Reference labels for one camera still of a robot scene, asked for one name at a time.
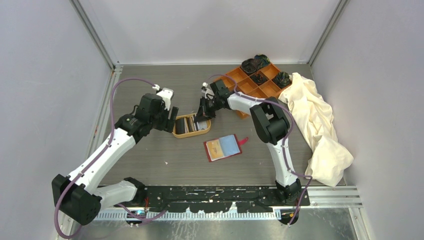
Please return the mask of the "red card holder wallet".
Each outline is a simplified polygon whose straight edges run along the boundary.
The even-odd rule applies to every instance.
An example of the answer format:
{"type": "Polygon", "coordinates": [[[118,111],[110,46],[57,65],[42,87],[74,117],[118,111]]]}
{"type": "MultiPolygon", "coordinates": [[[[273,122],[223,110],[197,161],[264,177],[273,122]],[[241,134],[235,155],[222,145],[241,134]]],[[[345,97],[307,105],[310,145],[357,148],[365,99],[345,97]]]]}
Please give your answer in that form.
{"type": "Polygon", "coordinates": [[[226,136],[211,139],[211,140],[219,140],[220,141],[221,148],[222,148],[222,151],[224,153],[224,157],[217,159],[217,160],[214,160],[214,161],[211,161],[209,154],[208,154],[207,147],[206,147],[207,141],[205,141],[203,143],[203,146],[204,146],[204,149],[205,149],[207,159],[210,163],[242,154],[243,153],[242,145],[247,143],[249,141],[249,138],[245,137],[243,139],[238,139],[238,137],[235,134],[230,134],[230,135],[226,135],[226,136]]]}

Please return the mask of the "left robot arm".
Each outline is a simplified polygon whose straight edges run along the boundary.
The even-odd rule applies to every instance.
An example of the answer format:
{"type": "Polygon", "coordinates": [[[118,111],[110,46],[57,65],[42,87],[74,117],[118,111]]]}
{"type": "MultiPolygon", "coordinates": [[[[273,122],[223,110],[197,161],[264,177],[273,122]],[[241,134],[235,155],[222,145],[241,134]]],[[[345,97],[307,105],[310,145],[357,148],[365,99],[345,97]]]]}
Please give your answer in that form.
{"type": "Polygon", "coordinates": [[[173,131],[178,113],[178,108],[171,106],[173,95],[168,88],[143,95],[135,113],[120,117],[107,139],[82,165],[67,176],[58,174],[52,180],[54,203],[61,212],[85,226],[103,209],[121,203],[138,207],[146,202],[145,185],[133,177],[106,187],[99,184],[152,129],[173,131]]]}

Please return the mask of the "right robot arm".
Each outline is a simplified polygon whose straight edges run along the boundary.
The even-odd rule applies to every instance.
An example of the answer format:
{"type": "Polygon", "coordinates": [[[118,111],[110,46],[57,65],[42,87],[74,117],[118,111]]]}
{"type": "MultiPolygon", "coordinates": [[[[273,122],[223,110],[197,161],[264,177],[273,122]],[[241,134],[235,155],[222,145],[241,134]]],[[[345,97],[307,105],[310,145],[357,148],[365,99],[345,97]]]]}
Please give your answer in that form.
{"type": "Polygon", "coordinates": [[[196,122],[210,120],[216,111],[229,109],[251,116],[259,139],[266,144],[275,168],[277,198],[283,205],[291,205],[303,197],[301,182],[294,173],[288,147],[290,122],[275,97],[257,98],[229,90],[223,80],[203,83],[196,122]]]}

